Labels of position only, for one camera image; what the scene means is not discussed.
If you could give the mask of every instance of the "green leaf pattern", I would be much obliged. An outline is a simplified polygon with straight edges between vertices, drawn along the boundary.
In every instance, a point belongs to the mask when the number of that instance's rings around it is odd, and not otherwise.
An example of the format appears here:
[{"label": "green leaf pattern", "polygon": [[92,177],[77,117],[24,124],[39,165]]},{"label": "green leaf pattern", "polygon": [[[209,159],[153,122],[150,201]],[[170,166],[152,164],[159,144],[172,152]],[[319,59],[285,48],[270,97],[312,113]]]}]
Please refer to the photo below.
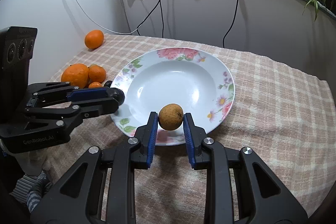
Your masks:
[{"label": "green leaf pattern", "polygon": [[125,126],[126,124],[129,123],[129,118],[123,118],[119,121],[120,123],[120,127],[122,128],[123,131],[125,131],[126,133],[131,133],[134,129],[137,129],[137,127],[133,127],[133,126]]},{"label": "green leaf pattern", "polygon": [[229,89],[228,89],[231,93],[233,93],[234,92],[234,90],[235,90],[235,87],[234,87],[234,85],[233,84],[230,84],[229,85]]},{"label": "green leaf pattern", "polygon": [[129,76],[131,79],[133,79],[137,73],[137,69],[142,67],[140,62],[141,58],[134,59],[122,69],[122,75],[120,77],[122,78],[123,76]]}]

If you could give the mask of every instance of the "striped cloth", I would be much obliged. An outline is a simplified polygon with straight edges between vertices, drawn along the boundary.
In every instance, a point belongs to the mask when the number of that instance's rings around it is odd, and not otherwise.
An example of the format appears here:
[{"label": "striped cloth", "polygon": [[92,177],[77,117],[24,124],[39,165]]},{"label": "striped cloth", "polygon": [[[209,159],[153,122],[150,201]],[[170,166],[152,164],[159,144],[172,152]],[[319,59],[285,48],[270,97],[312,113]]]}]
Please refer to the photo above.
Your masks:
[{"label": "striped cloth", "polygon": [[17,180],[13,192],[9,194],[16,198],[17,201],[26,204],[27,195],[32,186],[35,184],[37,178],[38,177],[36,176],[24,175],[22,178]]},{"label": "striped cloth", "polygon": [[30,213],[41,201],[43,195],[49,191],[51,186],[52,183],[49,181],[46,174],[42,171],[36,179],[34,185],[29,190],[26,198],[26,204]]},{"label": "striped cloth", "polygon": [[[229,148],[251,147],[311,215],[336,178],[336,111],[327,82],[249,52],[121,35],[105,35],[101,47],[84,49],[51,80],[60,81],[74,63],[103,66],[113,80],[128,62],[164,47],[201,49],[225,63],[235,78],[235,103],[210,136]],[[44,168],[56,182],[90,146],[125,139],[109,115],[86,119],[70,142],[48,148]],[[205,189],[206,172],[190,168],[184,145],[156,147],[151,168],[135,172],[137,222],[201,223]]]}]

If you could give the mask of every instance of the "white plate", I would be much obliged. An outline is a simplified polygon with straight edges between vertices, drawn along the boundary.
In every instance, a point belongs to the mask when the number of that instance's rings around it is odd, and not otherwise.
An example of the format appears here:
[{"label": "white plate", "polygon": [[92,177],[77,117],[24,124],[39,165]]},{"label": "white plate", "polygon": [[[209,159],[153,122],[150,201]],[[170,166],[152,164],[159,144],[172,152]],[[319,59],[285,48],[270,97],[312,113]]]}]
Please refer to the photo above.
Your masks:
[{"label": "white plate", "polygon": [[[164,48],[128,63],[111,87],[125,93],[125,102],[111,114],[117,127],[133,137],[147,124],[151,111],[178,104],[192,114],[196,126],[208,134],[229,113],[235,84],[228,68],[211,54],[192,48]],[[156,145],[185,143],[183,125],[173,131],[157,130]]]}]

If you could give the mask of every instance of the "small orange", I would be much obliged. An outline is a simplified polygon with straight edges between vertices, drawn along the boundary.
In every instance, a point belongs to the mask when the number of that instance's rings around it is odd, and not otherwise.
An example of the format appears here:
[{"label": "small orange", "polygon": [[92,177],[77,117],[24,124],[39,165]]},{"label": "small orange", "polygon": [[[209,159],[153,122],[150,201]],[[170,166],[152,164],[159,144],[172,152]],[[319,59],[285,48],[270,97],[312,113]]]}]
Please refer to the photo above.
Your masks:
[{"label": "small orange", "polygon": [[106,71],[103,67],[93,64],[89,67],[89,77],[92,82],[102,83],[106,79]]},{"label": "small orange", "polygon": [[104,41],[104,34],[101,30],[93,30],[89,32],[84,39],[86,47],[95,49],[101,46]]},{"label": "small orange", "polygon": [[84,88],[89,82],[89,68],[84,64],[73,64],[65,69],[61,82],[70,82],[70,85]]},{"label": "small orange", "polygon": [[92,82],[90,85],[89,85],[89,88],[100,88],[102,87],[101,83],[99,82]]}]

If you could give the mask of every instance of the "metal screw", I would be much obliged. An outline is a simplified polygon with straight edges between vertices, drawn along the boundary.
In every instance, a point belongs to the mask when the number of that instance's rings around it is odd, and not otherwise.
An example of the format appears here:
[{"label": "metal screw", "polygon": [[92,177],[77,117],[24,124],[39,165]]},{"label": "metal screw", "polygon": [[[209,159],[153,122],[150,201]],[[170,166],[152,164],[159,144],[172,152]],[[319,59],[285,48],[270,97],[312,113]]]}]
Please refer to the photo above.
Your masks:
[{"label": "metal screw", "polygon": [[137,138],[134,138],[134,137],[133,137],[133,138],[129,138],[129,139],[128,139],[128,143],[129,143],[129,144],[136,144],[137,142],[138,142],[138,139],[137,139]]},{"label": "metal screw", "polygon": [[90,148],[89,148],[89,152],[91,153],[91,154],[95,154],[95,153],[97,153],[99,151],[99,148],[97,147],[97,146],[91,146]]},{"label": "metal screw", "polygon": [[251,148],[249,148],[249,147],[243,147],[243,153],[244,154],[246,154],[246,155],[249,155],[249,154],[251,154],[252,153],[252,149]]},{"label": "metal screw", "polygon": [[204,141],[206,144],[213,144],[213,143],[214,143],[213,138],[205,138],[203,141]]},{"label": "metal screw", "polygon": [[64,122],[62,120],[58,120],[56,122],[56,125],[59,126],[59,127],[62,127],[62,126],[64,126]]}]

